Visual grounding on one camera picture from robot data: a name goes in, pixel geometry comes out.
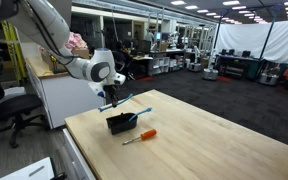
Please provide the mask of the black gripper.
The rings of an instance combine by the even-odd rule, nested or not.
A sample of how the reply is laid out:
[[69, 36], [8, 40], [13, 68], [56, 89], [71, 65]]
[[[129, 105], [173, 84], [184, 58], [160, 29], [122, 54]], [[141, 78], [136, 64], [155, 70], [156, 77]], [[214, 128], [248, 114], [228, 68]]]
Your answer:
[[109, 97], [111, 99], [109, 102], [109, 105], [111, 107], [116, 107], [117, 103], [118, 103], [118, 97], [116, 94], [116, 90], [117, 90], [117, 87], [115, 85], [105, 85], [104, 86], [104, 91], [109, 95]]

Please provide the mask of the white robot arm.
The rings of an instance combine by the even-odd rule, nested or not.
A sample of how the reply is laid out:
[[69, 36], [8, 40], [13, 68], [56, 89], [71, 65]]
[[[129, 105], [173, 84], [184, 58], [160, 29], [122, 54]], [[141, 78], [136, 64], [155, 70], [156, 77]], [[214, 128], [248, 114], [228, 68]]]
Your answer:
[[116, 71], [112, 51], [98, 48], [91, 59], [74, 55], [66, 47], [70, 28], [47, 0], [0, 0], [2, 21], [8, 21], [47, 50], [73, 78], [88, 80], [97, 96], [110, 99], [113, 107], [119, 104], [116, 89], [126, 77]]

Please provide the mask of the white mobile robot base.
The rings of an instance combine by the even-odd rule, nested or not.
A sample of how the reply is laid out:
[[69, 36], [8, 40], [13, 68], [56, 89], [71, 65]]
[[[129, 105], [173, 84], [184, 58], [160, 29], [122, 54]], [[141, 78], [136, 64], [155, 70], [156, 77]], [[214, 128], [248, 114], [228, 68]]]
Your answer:
[[209, 57], [208, 67], [203, 69], [202, 78], [204, 80], [216, 80], [218, 76], [218, 71], [214, 68], [216, 60], [216, 51], [213, 50]]

